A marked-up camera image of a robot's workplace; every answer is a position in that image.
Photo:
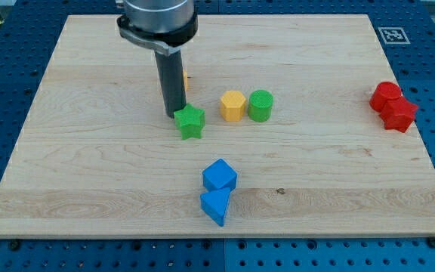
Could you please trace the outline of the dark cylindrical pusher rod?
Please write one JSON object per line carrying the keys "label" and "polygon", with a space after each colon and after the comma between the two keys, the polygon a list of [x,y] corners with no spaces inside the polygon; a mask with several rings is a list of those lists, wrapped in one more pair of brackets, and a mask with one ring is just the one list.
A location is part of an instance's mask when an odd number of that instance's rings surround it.
{"label": "dark cylindrical pusher rod", "polygon": [[174,112],[187,105],[181,52],[177,51],[168,56],[155,53],[155,57],[165,113],[173,118]]}

